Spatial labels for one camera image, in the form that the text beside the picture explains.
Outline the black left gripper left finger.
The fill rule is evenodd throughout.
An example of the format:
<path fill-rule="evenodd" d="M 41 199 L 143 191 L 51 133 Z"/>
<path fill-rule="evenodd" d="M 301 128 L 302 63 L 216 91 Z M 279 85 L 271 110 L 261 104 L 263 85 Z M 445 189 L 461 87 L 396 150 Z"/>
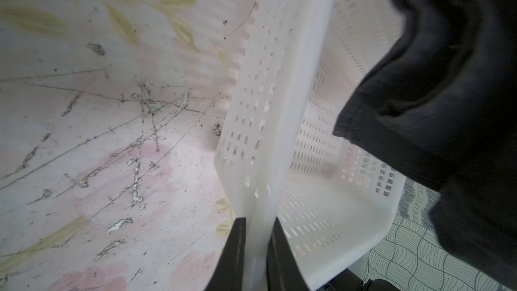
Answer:
<path fill-rule="evenodd" d="M 237 218 L 205 291 L 242 290 L 245 243 L 246 218 Z"/>

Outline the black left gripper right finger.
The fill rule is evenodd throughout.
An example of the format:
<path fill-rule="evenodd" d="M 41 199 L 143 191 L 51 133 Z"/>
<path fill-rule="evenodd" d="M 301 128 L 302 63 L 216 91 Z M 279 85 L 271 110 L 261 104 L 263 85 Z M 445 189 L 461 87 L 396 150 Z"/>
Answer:
<path fill-rule="evenodd" d="M 279 218 L 275 219 L 267 251 L 268 291 L 309 291 Z"/>

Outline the dark grey long pants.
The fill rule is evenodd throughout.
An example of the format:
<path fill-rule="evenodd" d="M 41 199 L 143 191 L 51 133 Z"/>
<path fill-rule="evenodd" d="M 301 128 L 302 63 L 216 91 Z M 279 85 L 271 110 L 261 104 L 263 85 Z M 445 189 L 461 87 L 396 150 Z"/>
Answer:
<path fill-rule="evenodd" d="M 516 288 L 516 0 L 391 0 L 401 37 L 333 133 L 439 192 L 441 246 Z"/>

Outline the white plastic basket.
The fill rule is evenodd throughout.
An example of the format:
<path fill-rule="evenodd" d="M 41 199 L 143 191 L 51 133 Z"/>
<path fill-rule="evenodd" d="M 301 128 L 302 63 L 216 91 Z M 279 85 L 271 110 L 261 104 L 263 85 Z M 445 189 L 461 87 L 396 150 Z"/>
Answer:
<path fill-rule="evenodd" d="M 245 290 L 265 284 L 279 221 L 307 287 L 389 232 L 405 177 L 333 134 L 339 113 L 401 33 L 390 0 L 260 0 L 215 169 L 246 220 Z"/>

